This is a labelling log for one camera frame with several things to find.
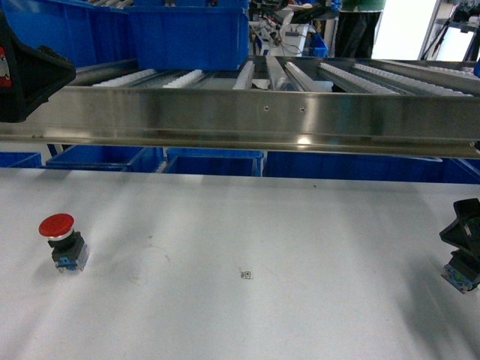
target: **red button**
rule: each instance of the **red button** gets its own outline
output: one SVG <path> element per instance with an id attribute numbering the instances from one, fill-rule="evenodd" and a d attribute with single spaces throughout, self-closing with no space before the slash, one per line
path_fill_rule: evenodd
<path id="1" fill-rule="evenodd" d="M 38 227 L 42 236 L 56 238 L 65 235 L 74 225 L 74 218 L 69 214 L 55 214 L 46 218 Z"/>

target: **blue plastic bin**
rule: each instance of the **blue plastic bin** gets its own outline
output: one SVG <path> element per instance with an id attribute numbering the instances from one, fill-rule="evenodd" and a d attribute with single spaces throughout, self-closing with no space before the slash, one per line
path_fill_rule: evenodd
<path id="1" fill-rule="evenodd" d="M 249 0 L 217 0 L 219 8 L 244 8 L 248 9 Z"/>
<path id="2" fill-rule="evenodd" d="M 315 34 L 315 47 L 313 48 L 313 56 L 317 58 L 325 58 L 329 47 L 325 44 L 322 37 L 319 34 Z"/>
<path id="3" fill-rule="evenodd" d="M 153 173 L 164 159 L 162 148 L 75 145 L 52 157 L 47 169 Z"/>
<path id="4" fill-rule="evenodd" d="M 233 71 L 248 54 L 245 9 L 133 6 L 127 10 L 143 69 Z"/>
<path id="5" fill-rule="evenodd" d="M 90 12 L 97 63 L 134 59 L 134 34 L 128 13 L 112 7 L 95 7 Z"/>
<path id="6" fill-rule="evenodd" d="M 46 45 L 76 67 L 135 58 L 128 14 L 80 0 L 0 0 L 8 24 L 33 48 Z"/>
<path id="7" fill-rule="evenodd" d="M 0 152 L 0 167 L 34 169 L 41 165 L 40 152 Z"/>
<path id="8" fill-rule="evenodd" d="M 208 0 L 175 0 L 175 5 L 205 7 L 205 6 L 209 6 L 209 2 Z"/>
<path id="9" fill-rule="evenodd" d="M 210 148 L 169 148 L 165 173 L 260 176 L 263 152 Z"/>
<path id="10" fill-rule="evenodd" d="M 480 184 L 478 160 L 271 151 L 263 176 Z"/>
<path id="11" fill-rule="evenodd" d="M 67 0 L 2 0 L 8 25 L 30 47 L 46 45 L 77 67 L 97 64 L 89 11 L 94 6 Z"/>
<path id="12" fill-rule="evenodd" d="M 252 159 L 222 157 L 176 157 L 163 171 L 166 174 L 253 176 Z"/>
<path id="13" fill-rule="evenodd" d="M 165 0 L 134 0 L 135 6 L 164 6 Z"/>

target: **stainless steel rail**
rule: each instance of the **stainless steel rail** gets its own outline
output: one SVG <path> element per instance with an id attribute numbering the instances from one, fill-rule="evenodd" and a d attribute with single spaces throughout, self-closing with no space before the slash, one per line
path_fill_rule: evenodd
<path id="1" fill-rule="evenodd" d="M 323 80 L 308 59 L 292 62 Z M 69 86 L 24 123 L 0 124 L 0 140 L 475 158 L 479 110 L 480 97 Z"/>

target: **roller conveyor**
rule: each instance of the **roller conveyor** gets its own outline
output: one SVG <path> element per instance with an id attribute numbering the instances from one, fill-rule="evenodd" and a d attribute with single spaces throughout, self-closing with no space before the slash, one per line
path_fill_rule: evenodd
<path id="1" fill-rule="evenodd" d="M 474 158 L 474 64 L 260 57 L 238 71 L 79 69 L 0 140 Z"/>

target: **person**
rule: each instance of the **person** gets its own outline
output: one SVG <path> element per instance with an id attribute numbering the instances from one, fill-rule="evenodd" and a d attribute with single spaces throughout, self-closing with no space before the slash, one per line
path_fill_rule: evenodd
<path id="1" fill-rule="evenodd" d="M 370 59 L 386 0 L 343 0 L 335 37 L 336 58 Z"/>

